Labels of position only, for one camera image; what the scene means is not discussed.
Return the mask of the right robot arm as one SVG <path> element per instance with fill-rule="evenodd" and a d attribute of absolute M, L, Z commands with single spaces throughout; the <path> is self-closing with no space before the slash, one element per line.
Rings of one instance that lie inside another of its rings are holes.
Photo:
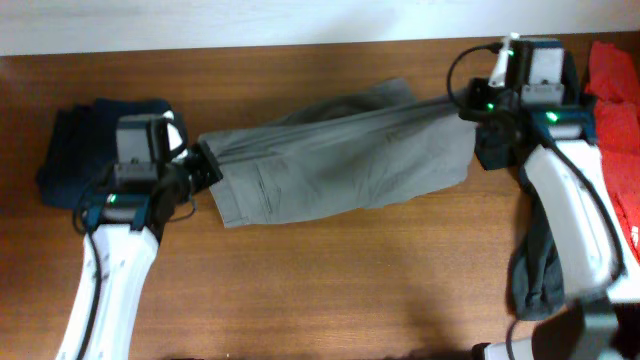
<path fill-rule="evenodd" d="M 458 103 L 477 124 L 487 170 L 515 166 L 531 226 L 510 263 L 518 340 L 474 346 L 476 359 L 635 359 L 639 265 L 606 189 L 595 100 L 556 39 L 516 34 L 490 43 L 496 65 Z"/>

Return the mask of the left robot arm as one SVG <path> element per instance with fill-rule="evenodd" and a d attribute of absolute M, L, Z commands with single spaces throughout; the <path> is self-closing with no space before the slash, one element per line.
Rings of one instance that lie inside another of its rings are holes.
<path fill-rule="evenodd" d="M 223 177 L 204 143 L 189 144 L 181 116 L 123 116 L 117 156 L 73 211 L 83 237 L 79 287 L 57 358 L 125 359 L 149 270 L 175 211 Z"/>

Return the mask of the grey shorts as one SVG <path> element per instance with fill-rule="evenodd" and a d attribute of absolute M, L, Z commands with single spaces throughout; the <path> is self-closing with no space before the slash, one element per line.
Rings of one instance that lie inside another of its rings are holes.
<path fill-rule="evenodd" d="M 254 128 L 201 135 L 223 178 L 210 191 L 227 228 L 381 208 L 463 182 L 474 123 L 402 78 Z"/>

